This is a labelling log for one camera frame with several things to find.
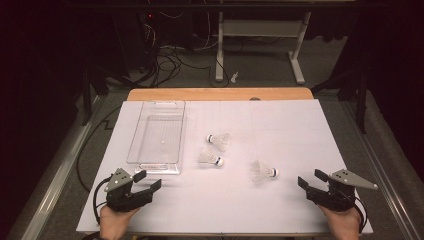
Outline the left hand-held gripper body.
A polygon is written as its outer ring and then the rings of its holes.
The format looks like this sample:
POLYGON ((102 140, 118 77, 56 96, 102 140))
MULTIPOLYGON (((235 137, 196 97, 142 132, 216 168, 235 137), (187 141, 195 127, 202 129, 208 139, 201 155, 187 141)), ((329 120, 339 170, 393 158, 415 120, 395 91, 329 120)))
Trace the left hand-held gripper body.
POLYGON ((105 187, 107 206, 115 212, 129 212, 151 203, 154 192, 148 188, 133 193, 131 189, 134 183, 132 175, 118 168, 105 187))

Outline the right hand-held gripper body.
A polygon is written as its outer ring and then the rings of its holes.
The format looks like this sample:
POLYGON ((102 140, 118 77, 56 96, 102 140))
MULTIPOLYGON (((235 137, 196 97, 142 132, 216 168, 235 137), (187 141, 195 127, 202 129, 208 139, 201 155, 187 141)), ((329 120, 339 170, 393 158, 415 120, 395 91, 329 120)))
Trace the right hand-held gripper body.
POLYGON ((324 191, 309 185, 306 198, 315 204, 337 212, 347 211, 355 206, 357 187, 377 190, 378 185, 347 170, 341 169, 329 175, 328 190, 324 191))

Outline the clear plastic bin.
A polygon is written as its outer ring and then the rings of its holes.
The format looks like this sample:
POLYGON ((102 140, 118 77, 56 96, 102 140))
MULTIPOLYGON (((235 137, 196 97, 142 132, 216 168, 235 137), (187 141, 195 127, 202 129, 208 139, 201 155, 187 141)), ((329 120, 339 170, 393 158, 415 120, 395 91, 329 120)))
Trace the clear plastic bin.
POLYGON ((178 175, 185 134, 184 101, 144 101, 127 163, 136 173, 178 175))

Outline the white feather shuttlecock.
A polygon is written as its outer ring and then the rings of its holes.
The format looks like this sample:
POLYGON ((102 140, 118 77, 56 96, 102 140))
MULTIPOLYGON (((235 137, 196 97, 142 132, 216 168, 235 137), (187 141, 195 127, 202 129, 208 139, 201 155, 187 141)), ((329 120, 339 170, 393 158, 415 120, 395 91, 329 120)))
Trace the white feather shuttlecock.
POLYGON ((229 133, 209 134, 206 141, 214 145, 219 151, 226 152, 231 144, 231 136, 229 133))
POLYGON ((277 178, 279 171, 276 168, 268 167, 267 165, 255 161, 250 168, 250 179, 253 182, 261 182, 266 179, 277 178))
POLYGON ((217 155, 210 147, 204 147, 198 156, 198 162, 204 164, 212 164, 221 167, 224 164, 224 160, 217 155))

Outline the person's right hand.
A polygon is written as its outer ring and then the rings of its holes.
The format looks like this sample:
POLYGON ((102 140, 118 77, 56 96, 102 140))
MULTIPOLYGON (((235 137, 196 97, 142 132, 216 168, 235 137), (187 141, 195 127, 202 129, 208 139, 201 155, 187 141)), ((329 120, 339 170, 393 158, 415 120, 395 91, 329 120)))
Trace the person's right hand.
POLYGON ((344 212, 333 211, 321 205, 318 208, 325 215, 329 229, 336 240, 359 240, 361 218, 355 208, 344 212))

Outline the person's left hand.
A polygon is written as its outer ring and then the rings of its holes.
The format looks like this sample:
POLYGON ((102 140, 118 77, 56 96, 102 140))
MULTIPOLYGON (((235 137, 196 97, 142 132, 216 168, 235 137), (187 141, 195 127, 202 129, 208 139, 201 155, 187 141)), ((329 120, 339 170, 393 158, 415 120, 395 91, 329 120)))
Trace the person's left hand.
POLYGON ((100 210, 100 233, 101 240, 120 240, 126 233, 131 218, 139 211, 139 208, 129 212, 115 212, 108 206, 100 210))

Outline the white table board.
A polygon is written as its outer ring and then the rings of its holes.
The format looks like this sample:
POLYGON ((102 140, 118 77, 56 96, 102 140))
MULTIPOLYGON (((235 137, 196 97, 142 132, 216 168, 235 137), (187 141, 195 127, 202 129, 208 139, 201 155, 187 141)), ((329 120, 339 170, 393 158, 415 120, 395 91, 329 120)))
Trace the white table board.
POLYGON ((190 101, 186 104, 182 171, 161 176, 152 203, 131 220, 129 232, 146 235, 321 235, 319 208, 307 200, 298 177, 324 188, 316 169, 333 173, 343 158, 317 100, 190 101), (226 152, 206 141, 229 133, 226 152), (210 147, 224 164, 198 162, 210 147), (253 182, 259 161, 277 178, 253 182))

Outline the black metal stand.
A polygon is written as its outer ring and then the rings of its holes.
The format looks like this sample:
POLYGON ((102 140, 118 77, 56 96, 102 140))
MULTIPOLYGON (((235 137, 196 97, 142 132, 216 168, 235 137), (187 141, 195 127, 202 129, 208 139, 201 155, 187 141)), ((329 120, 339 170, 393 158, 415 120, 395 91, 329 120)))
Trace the black metal stand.
POLYGON ((366 133, 365 113, 367 96, 366 71, 360 67, 349 69, 343 73, 331 76, 328 80, 311 88, 313 94, 324 89, 339 87, 337 97, 340 101, 356 100, 355 122, 362 134, 366 133))
POLYGON ((109 88, 106 84, 105 72, 100 66, 88 65, 82 78, 82 97, 83 97, 83 126, 86 126, 92 116, 92 94, 94 90, 98 96, 107 96, 109 88))

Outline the wooden table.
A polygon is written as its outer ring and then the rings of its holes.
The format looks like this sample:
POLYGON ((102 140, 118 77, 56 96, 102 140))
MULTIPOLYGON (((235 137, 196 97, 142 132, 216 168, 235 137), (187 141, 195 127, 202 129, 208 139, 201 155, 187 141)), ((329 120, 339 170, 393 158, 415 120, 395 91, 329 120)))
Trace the wooden table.
POLYGON ((133 89, 128 101, 248 101, 311 100, 312 92, 305 87, 251 88, 156 88, 133 89))

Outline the dark computer tower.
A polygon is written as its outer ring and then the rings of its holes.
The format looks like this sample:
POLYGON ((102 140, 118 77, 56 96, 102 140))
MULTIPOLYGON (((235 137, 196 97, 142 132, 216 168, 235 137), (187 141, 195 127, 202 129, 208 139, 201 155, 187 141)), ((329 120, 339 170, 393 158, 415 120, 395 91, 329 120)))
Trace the dark computer tower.
POLYGON ((151 68, 155 51, 147 43, 147 26, 142 15, 137 12, 115 13, 113 20, 127 68, 151 68))

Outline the aluminium floor rail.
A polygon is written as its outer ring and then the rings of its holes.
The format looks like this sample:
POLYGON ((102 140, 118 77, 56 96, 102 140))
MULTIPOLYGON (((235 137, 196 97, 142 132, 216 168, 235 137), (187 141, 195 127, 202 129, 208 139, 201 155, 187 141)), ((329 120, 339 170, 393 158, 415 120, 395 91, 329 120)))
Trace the aluminium floor rail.
POLYGON ((341 102, 341 106, 361 141, 362 147, 366 152, 371 171, 376 178, 379 189, 383 194, 403 236, 405 237, 405 240, 424 240, 424 235, 419 234, 418 228, 408 214, 403 200, 396 192, 394 185, 390 182, 387 172, 384 170, 380 158, 377 156, 377 153, 372 147, 369 138, 359 129, 356 123, 356 116, 351 105, 347 102, 341 102))
POLYGON ((38 240, 41 236, 65 187, 77 155, 81 152, 83 142, 92 128, 93 118, 104 103, 104 99, 99 96, 92 101, 92 116, 86 126, 82 125, 84 116, 82 101, 77 101, 78 116, 24 208, 26 225, 18 240, 38 240))

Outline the white metal desk frame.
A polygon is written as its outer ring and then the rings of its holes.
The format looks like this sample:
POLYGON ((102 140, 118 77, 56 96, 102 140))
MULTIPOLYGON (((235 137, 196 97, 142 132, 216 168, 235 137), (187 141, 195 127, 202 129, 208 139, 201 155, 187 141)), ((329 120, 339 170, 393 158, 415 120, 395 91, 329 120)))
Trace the white metal desk frame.
POLYGON ((215 80, 224 80, 224 50, 225 36, 232 37, 279 37, 295 38, 296 46, 293 51, 288 52, 296 82, 299 85, 305 83, 305 79, 298 61, 307 28, 309 26, 311 13, 306 12, 302 20, 225 20, 222 12, 219 13, 218 42, 217 42, 217 64, 215 67, 215 80))

